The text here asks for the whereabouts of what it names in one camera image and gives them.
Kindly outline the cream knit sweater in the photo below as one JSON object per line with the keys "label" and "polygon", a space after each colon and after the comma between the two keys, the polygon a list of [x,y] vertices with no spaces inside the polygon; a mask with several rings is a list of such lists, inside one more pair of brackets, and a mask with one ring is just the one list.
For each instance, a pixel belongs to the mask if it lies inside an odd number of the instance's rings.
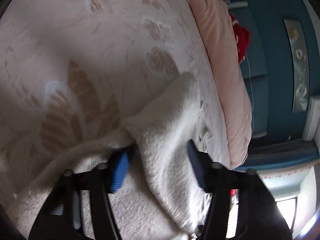
{"label": "cream knit sweater", "polygon": [[187,142],[204,126],[195,77],[177,77],[139,113],[104,137],[75,146],[51,161],[18,195],[7,214],[19,232],[30,231],[64,170],[84,172],[113,152],[137,145],[120,190],[111,196],[123,239],[188,239],[204,220],[208,200],[187,155]]}

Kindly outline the pink floral bedspread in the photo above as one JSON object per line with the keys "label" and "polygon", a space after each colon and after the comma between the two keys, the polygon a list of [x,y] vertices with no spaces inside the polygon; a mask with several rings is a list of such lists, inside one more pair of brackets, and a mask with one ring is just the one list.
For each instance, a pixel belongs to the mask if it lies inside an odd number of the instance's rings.
{"label": "pink floral bedspread", "polygon": [[184,73],[200,89],[204,126],[193,141],[229,166],[223,111],[186,0],[12,0],[1,18],[5,213],[51,161],[114,131]]}

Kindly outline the teal upholstered headboard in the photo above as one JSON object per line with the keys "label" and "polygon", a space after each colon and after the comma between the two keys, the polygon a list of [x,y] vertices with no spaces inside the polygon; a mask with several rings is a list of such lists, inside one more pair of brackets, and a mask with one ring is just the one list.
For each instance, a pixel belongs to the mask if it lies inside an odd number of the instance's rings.
{"label": "teal upholstered headboard", "polygon": [[281,149],[314,154],[314,143],[303,142],[307,113],[294,112],[294,66],[285,20],[299,20],[306,41],[310,82],[307,91],[318,92],[319,52],[314,28],[303,0],[230,0],[247,2],[234,9],[239,23],[250,33],[246,58],[240,65],[253,104],[253,135],[248,161],[283,158]]}

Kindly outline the red cloth by headboard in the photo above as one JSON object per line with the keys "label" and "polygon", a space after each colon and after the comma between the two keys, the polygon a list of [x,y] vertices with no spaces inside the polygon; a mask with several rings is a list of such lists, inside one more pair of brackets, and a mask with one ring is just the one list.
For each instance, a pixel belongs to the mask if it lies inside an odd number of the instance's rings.
{"label": "red cloth by headboard", "polygon": [[233,33],[236,41],[238,63],[242,63],[246,57],[246,50],[249,47],[251,33],[239,24],[239,21],[230,12],[230,17],[233,26]]}

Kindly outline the pink folded quilt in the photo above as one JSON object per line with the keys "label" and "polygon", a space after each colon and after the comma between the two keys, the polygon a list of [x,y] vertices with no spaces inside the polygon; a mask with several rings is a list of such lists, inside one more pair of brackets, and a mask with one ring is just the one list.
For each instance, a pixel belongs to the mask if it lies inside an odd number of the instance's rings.
{"label": "pink folded quilt", "polygon": [[241,69],[233,25],[223,0],[187,0],[203,40],[225,117],[231,168],[241,166],[252,137],[252,106]]}

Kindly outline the floral framed wall picture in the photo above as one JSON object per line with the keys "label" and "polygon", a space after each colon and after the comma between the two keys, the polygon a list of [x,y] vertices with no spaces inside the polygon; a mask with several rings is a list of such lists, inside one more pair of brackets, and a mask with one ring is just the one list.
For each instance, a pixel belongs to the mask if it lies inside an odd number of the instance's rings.
{"label": "floral framed wall picture", "polygon": [[293,63],[292,113],[307,111],[309,98],[309,59],[302,25],[297,20],[284,19]]}

